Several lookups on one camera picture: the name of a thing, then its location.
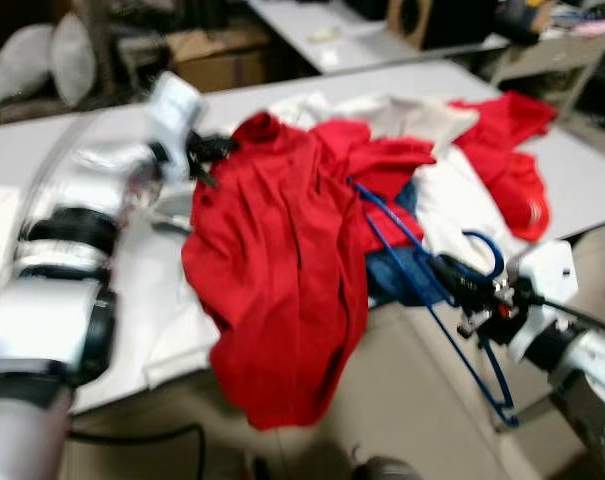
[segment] beige floor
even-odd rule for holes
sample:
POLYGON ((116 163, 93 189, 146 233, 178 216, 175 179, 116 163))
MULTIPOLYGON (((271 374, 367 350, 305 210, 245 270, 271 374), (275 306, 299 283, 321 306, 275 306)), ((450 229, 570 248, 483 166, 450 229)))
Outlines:
MULTIPOLYGON (((605 228, 575 251, 580 293, 574 305, 605 319, 605 228)), ((457 314, 441 309, 453 331, 457 314)), ((465 351, 484 368, 472 343, 465 351)), ((503 360, 518 405, 546 392, 544 376, 503 360)), ((370 314, 323 421, 312 429, 259 433, 229 406, 205 373, 76 420, 84 431, 141 435, 190 421, 207 432, 206 478, 234 478, 244 452, 267 459, 276 479, 346 479, 351 454, 411 462, 426 480, 598 479, 577 437, 551 412, 499 436, 485 403, 451 348, 418 309, 388 305, 370 314)), ((69 443, 60 478, 192 479, 197 441, 152 447, 69 443)))

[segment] table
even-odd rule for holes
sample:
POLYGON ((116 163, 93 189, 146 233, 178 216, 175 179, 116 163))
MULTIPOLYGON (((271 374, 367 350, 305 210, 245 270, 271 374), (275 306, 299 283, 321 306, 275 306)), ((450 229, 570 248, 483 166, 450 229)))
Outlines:
POLYGON ((491 34, 481 44, 419 51, 387 31, 385 21, 367 21, 342 0, 306 4, 294 0, 248 0, 248 3, 323 75, 498 50, 509 45, 506 38, 491 34), (310 39, 327 28, 338 29, 340 36, 323 42, 310 39))
MULTIPOLYGON (((238 122, 274 101, 304 91, 321 91, 333 103, 371 93, 372 88, 392 94, 463 97, 469 101, 481 101, 498 94, 496 89, 449 61, 429 61, 208 94, 208 111, 197 128, 201 132, 213 131, 238 122)), ((145 138, 148 131, 144 112, 144 106, 131 105, 91 114, 93 121, 80 143, 145 138)), ((65 115, 0 127, 0 185, 25 188, 48 149, 77 118, 77 115, 65 115)), ((605 223, 605 157, 555 127, 524 148, 537 155, 548 188, 553 216, 546 239, 569 237, 605 223)), ((118 280, 123 309, 116 355, 107 374, 79 390, 75 413, 116 402, 148 388, 145 363, 158 332, 166 323, 166 312, 158 307, 161 303, 158 299, 176 295, 179 248, 179 238, 153 236, 146 245, 134 235, 125 239, 119 266, 126 266, 129 276, 126 281, 118 280), (147 268, 154 269, 159 279, 156 283, 136 284, 133 290, 124 288, 127 281, 149 277, 149 272, 145 272, 147 268), (153 290, 153 294, 144 296, 145 289, 153 290)), ((194 323, 198 319, 203 322, 202 318, 194 315, 194 323)), ((193 342, 198 344, 198 339, 194 338, 193 342)), ((175 370, 175 376, 184 371, 181 365, 175 370)))

